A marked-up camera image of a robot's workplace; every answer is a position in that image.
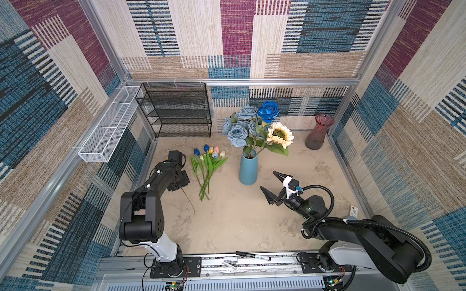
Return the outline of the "cream sunflower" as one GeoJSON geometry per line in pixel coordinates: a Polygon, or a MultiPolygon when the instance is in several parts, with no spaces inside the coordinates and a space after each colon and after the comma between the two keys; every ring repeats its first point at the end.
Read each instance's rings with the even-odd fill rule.
{"type": "Polygon", "coordinates": [[[289,147],[294,142],[291,130],[281,122],[266,123],[261,121],[254,130],[252,150],[257,154],[268,150],[274,154],[289,155],[289,147]]]}

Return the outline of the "dusty blue rose bouquet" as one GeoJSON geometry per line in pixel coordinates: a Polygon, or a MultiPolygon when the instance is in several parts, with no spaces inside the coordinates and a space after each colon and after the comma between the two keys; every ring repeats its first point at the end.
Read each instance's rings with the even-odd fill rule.
{"type": "Polygon", "coordinates": [[[222,125],[222,134],[227,136],[233,147],[242,148],[246,158],[255,156],[253,149],[260,139],[256,131],[259,122],[257,111],[256,107],[246,105],[227,117],[222,125]]]}

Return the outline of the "deep blue rose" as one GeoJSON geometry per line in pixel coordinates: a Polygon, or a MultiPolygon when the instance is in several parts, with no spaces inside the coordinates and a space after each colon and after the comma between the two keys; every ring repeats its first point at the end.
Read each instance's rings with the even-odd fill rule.
{"type": "Polygon", "coordinates": [[[265,123],[272,123],[279,114],[279,107],[274,101],[264,102],[257,110],[257,115],[265,123]]]}

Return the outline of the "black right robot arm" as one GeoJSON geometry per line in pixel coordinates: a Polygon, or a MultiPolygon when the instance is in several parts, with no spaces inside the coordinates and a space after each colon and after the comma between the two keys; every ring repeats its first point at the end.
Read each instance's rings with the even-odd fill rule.
{"type": "Polygon", "coordinates": [[[378,270],[394,283],[404,284],[411,274],[432,265],[429,248],[418,237],[393,225],[381,215],[370,219],[331,217],[335,206],[332,191],[322,185],[301,187],[299,181],[275,171],[283,184],[278,195],[261,187],[268,204],[285,205],[305,221],[301,235],[306,240],[325,241],[317,255],[324,272],[339,265],[378,270]]]}

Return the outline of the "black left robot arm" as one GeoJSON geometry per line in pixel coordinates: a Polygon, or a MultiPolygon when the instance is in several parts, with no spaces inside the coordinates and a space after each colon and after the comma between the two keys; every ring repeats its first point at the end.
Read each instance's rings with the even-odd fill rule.
{"type": "Polygon", "coordinates": [[[183,253],[178,244],[165,233],[162,194],[189,184],[183,167],[186,155],[171,150],[165,161],[159,162],[148,180],[120,200],[119,237],[126,247],[144,247],[155,257],[151,270],[176,277],[184,271],[183,253]]]}

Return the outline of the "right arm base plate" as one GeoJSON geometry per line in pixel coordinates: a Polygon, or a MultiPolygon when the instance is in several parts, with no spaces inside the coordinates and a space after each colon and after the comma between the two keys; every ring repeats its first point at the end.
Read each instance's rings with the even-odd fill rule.
{"type": "Polygon", "coordinates": [[[305,274],[347,273],[353,269],[351,265],[338,265],[329,255],[320,253],[299,252],[296,259],[305,274]]]}

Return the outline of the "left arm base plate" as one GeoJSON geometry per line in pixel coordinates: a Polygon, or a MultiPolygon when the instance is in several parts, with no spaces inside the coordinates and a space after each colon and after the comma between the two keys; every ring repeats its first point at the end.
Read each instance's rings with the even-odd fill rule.
{"type": "Polygon", "coordinates": [[[175,261],[161,263],[156,259],[150,268],[151,279],[197,278],[201,274],[202,257],[183,257],[175,261]]]}

